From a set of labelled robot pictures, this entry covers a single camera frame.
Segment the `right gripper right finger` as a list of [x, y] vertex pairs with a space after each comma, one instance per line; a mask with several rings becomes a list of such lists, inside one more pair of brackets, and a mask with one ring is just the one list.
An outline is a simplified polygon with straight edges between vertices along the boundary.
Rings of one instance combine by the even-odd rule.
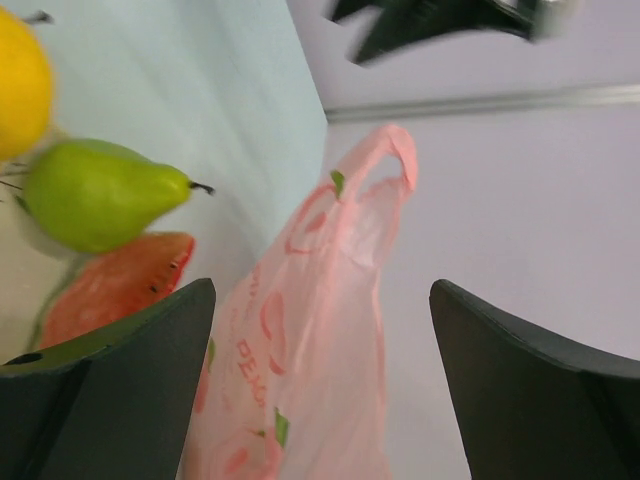
[[472, 478], [638, 478], [638, 361], [448, 280], [432, 285], [429, 305]]

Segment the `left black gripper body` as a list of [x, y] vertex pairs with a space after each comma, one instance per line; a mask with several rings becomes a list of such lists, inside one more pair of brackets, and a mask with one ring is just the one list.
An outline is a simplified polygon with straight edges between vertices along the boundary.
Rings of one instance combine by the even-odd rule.
[[327, 19], [339, 23], [367, 8], [379, 15], [351, 57], [367, 64], [439, 37], [495, 31], [534, 43], [558, 34], [574, 14], [576, 1], [545, 0], [338, 0]]

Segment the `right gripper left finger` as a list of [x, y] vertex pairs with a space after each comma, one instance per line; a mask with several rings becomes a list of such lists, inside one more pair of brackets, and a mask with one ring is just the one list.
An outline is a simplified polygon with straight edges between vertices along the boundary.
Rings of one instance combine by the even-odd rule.
[[1, 367], [4, 479], [173, 479], [216, 302], [198, 279]]

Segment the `red watermelon slice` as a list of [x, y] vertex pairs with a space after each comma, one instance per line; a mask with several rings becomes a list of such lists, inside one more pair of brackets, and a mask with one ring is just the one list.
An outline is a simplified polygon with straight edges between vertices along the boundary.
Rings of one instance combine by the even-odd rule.
[[195, 245], [186, 232], [151, 232], [76, 262], [39, 313], [30, 347], [63, 343], [166, 298], [175, 291]]

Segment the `round cream plate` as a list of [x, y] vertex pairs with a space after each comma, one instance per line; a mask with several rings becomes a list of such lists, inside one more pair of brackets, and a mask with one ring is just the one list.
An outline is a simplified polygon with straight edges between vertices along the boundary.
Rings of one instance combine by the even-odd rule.
[[40, 311], [80, 255], [46, 236], [17, 200], [29, 160], [1, 166], [1, 361], [26, 352]]

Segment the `pink plastic bag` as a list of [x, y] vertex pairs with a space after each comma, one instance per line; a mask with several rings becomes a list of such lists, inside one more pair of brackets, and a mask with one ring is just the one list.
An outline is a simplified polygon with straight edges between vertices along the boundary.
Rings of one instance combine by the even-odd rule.
[[300, 204], [216, 307], [186, 479], [387, 479], [380, 270], [418, 175], [387, 125]]

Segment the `green fake pear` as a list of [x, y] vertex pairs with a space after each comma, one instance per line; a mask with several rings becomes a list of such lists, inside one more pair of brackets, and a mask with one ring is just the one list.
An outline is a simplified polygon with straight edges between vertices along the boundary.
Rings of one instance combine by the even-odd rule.
[[180, 169], [112, 142], [71, 138], [40, 152], [22, 187], [37, 225], [59, 244], [106, 253], [140, 236], [185, 204], [194, 190], [215, 189]]

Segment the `yellow fake lemon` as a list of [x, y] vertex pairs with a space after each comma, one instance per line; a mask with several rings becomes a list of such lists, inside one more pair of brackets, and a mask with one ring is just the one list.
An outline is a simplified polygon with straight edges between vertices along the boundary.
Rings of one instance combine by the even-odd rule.
[[1, 9], [1, 160], [30, 150], [47, 130], [53, 111], [54, 74], [33, 29]]

